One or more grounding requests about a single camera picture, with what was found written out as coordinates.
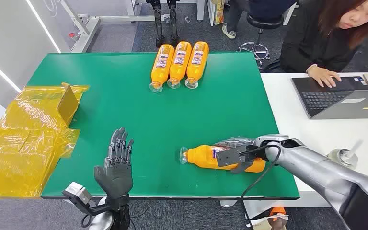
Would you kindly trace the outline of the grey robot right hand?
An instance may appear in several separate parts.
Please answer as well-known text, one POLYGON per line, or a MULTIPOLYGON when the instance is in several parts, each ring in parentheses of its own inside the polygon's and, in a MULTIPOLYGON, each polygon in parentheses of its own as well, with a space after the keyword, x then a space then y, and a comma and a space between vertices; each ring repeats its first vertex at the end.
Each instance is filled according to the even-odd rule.
POLYGON ((232 137, 215 146, 222 148, 214 151, 218 169, 229 170, 232 174, 260 173, 265 169, 266 161, 251 153, 257 148, 254 138, 232 137))

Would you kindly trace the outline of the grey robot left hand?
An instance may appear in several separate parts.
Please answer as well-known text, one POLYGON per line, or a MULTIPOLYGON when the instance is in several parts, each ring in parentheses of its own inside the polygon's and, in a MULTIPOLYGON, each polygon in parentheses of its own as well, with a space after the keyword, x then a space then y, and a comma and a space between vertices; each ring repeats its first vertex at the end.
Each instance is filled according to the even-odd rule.
POLYGON ((94 167, 94 178, 110 199, 125 196, 133 187, 131 155, 134 139, 127 141, 124 127, 114 131, 103 166, 94 167))

